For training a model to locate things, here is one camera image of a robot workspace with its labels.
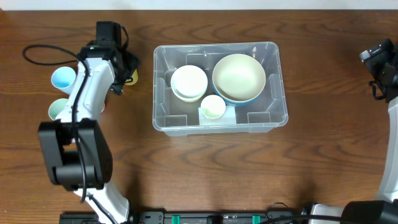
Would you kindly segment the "yellow cup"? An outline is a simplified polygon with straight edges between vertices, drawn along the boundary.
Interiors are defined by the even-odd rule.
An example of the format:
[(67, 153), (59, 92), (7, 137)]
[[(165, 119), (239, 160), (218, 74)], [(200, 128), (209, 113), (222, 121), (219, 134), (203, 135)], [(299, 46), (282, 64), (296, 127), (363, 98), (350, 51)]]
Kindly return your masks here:
[(130, 78), (126, 80), (125, 85), (131, 86), (135, 85), (138, 81), (138, 72), (137, 69), (131, 74)]

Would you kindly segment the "white bowl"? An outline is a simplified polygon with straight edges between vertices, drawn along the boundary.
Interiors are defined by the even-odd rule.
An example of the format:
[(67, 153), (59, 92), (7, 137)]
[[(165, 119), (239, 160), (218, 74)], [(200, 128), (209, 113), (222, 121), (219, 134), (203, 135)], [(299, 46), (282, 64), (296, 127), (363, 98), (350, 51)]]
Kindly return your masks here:
[(184, 65), (178, 68), (170, 80), (171, 88), (176, 88), (183, 96), (194, 97), (207, 89), (206, 73), (194, 65)]

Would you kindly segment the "yellow bowl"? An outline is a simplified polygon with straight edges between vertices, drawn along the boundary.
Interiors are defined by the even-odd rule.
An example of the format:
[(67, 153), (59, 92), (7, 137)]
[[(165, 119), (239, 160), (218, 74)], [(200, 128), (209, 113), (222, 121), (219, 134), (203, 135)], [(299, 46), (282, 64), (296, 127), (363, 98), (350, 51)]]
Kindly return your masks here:
[(176, 95), (177, 98), (179, 98), (180, 100), (182, 100), (184, 102), (187, 102), (187, 103), (193, 103), (195, 101), (198, 101), (202, 96), (197, 96), (197, 97), (194, 97), (194, 98), (185, 98), (185, 97)]

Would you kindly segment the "cream white cup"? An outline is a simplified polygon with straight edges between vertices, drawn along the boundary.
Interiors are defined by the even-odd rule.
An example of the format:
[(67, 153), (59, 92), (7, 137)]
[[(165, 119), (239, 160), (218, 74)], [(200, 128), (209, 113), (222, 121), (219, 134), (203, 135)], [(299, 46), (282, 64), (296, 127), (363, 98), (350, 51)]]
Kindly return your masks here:
[(201, 101), (202, 114), (210, 119), (217, 119), (223, 116), (226, 104), (222, 97), (218, 95), (208, 95)]

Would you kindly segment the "dark blue bowl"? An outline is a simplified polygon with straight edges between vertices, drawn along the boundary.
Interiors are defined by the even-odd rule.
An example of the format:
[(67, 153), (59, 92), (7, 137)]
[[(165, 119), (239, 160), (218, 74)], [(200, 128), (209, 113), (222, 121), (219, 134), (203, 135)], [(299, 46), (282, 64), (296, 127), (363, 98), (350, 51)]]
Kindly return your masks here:
[(224, 102), (226, 103), (227, 106), (245, 106), (245, 105), (248, 105), (248, 104), (250, 104), (250, 103), (255, 102), (255, 101), (259, 98), (259, 97), (257, 96), (257, 97), (255, 97), (254, 99), (249, 100), (249, 101), (238, 102), (238, 101), (227, 100), (227, 99), (226, 99), (224, 96), (222, 96), (221, 93), (219, 93), (217, 90), (215, 90), (215, 93), (216, 93), (218, 96), (220, 96), (220, 97), (224, 100)]

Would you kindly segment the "large beige bowl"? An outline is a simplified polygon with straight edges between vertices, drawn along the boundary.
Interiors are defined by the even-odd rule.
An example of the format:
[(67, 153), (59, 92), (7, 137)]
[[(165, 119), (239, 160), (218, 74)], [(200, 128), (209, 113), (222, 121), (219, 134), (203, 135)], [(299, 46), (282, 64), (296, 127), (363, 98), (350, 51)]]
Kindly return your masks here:
[(262, 93), (266, 85), (266, 73), (255, 58), (231, 54), (215, 65), (212, 82), (214, 90), (227, 100), (244, 102)]

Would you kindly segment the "grey bowl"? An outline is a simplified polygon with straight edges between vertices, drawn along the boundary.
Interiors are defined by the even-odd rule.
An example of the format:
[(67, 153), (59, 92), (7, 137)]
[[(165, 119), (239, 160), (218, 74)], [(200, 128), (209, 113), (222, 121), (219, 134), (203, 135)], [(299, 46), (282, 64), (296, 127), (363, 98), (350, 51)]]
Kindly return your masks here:
[(204, 95), (205, 92), (206, 92), (206, 89), (204, 89), (199, 95), (194, 96), (194, 97), (183, 96), (176, 88), (172, 88), (172, 91), (173, 91), (173, 93), (174, 93), (175, 96), (176, 96), (176, 95), (179, 95), (179, 96), (182, 96), (182, 97), (185, 97), (185, 98), (194, 98), (194, 97), (197, 97), (197, 96), (202, 96), (202, 95)]

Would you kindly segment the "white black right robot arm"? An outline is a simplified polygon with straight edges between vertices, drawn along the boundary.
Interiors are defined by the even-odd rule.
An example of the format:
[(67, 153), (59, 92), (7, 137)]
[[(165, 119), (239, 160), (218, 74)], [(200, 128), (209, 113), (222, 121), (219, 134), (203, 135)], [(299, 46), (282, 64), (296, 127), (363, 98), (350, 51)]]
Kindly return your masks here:
[(359, 55), (372, 76), (375, 100), (387, 103), (387, 142), (384, 165), (374, 195), (342, 206), (311, 204), (302, 211), (311, 219), (302, 223), (397, 223), (397, 44), (386, 40)]

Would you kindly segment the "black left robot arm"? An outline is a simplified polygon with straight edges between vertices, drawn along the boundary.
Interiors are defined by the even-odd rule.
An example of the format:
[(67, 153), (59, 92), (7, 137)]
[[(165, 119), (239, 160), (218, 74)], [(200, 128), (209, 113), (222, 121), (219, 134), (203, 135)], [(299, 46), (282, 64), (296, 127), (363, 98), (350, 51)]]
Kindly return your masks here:
[(111, 176), (113, 158), (98, 121), (109, 91), (121, 95), (134, 81), (138, 59), (122, 40), (126, 29), (112, 21), (96, 24), (96, 38), (74, 57), (78, 73), (64, 109), (38, 129), (40, 147), (51, 183), (80, 196), (96, 218), (77, 223), (134, 223), (129, 200)]

